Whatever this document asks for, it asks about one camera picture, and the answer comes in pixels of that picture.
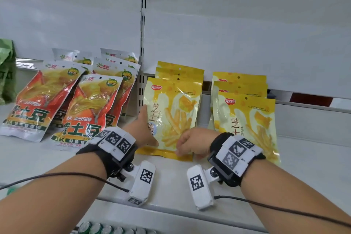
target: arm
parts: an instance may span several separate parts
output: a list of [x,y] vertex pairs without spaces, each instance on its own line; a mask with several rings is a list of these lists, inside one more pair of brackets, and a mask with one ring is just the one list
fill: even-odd
[[[188,152],[205,156],[219,132],[201,128],[187,130],[177,143],[177,154]],[[255,160],[241,182],[248,199],[351,223],[351,217],[319,192],[266,160]],[[351,229],[319,219],[280,212],[251,205],[263,225],[275,233],[351,233]]]
[[[125,126],[138,146],[156,145],[147,128],[146,106],[138,120]],[[107,174],[95,153],[80,154],[50,170],[82,172],[106,179]],[[84,216],[104,183],[81,176],[35,179],[0,201],[0,233],[70,233]]]

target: wrist-mounted device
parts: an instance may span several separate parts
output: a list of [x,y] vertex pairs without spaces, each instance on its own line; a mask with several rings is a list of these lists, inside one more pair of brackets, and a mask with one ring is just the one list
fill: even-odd
[[119,127],[107,127],[77,154],[94,152],[103,162],[108,177],[118,178],[121,182],[127,177],[134,179],[126,200],[129,204],[141,206],[149,196],[156,167],[148,161],[142,161],[139,166],[133,165],[136,149],[138,147],[132,135]]
[[225,182],[230,187],[240,186],[245,171],[256,159],[265,159],[262,149],[243,136],[231,133],[220,134],[211,144],[208,161],[211,168],[201,165],[188,169],[187,177],[198,210],[213,205],[209,184]]

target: forearm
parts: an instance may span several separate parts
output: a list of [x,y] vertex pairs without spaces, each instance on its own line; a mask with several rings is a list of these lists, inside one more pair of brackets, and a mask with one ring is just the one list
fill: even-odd
[[[48,173],[55,172],[81,172],[107,178],[104,165],[95,153],[76,155]],[[0,233],[70,233],[103,185],[81,176],[36,179],[0,201]]]
[[[248,200],[318,214],[351,223],[351,217],[319,192],[266,160],[256,160],[248,168],[241,183]],[[351,233],[351,229],[279,212],[256,205],[253,210],[271,234],[275,233]]]

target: qr code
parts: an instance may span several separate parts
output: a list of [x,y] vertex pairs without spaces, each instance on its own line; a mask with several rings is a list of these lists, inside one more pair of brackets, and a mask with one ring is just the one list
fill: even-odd
[[144,182],[150,183],[152,179],[153,173],[151,171],[148,171],[146,169],[143,169],[143,172],[141,173],[140,179],[143,180]]
[[245,139],[245,138],[242,138],[240,140],[240,143],[242,143],[243,145],[245,145],[248,149],[250,149],[251,147],[254,147],[255,145],[250,142],[249,140]]
[[110,130],[103,130],[102,132],[98,133],[95,137],[103,138],[103,137],[105,137],[109,132],[110,132]]
[[190,179],[190,183],[191,183],[191,187],[193,187],[193,191],[198,190],[198,189],[204,187],[204,183],[203,183],[203,181],[202,181],[200,175],[197,175],[197,176],[195,176],[195,177],[192,177],[192,178]]
[[119,144],[117,144],[117,148],[120,149],[124,154],[128,151],[129,147],[131,147],[131,143],[128,142],[126,139],[122,139],[121,142]]
[[229,151],[235,154],[237,157],[240,157],[245,151],[245,146],[241,145],[239,142],[235,142],[230,148]]
[[112,131],[106,138],[105,141],[111,143],[112,145],[116,145],[118,143],[118,141],[121,139],[122,137],[118,134],[116,134],[114,131]]
[[140,205],[142,203],[142,201],[135,199],[133,197],[130,197],[128,201],[135,204],[135,205]]
[[235,157],[231,152],[227,152],[222,162],[226,164],[226,166],[229,167],[231,170],[233,170],[239,162],[239,158]]

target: white back panel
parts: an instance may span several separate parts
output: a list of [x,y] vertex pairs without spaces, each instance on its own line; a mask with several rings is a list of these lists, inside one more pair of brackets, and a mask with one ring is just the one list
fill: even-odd
[[351,99],[350,55],[350,0],[147,0],[145,73],[162,59]]
[[51,48],[140,52],[141,0],[0,0],[0,37],[18,57],[53,59]]

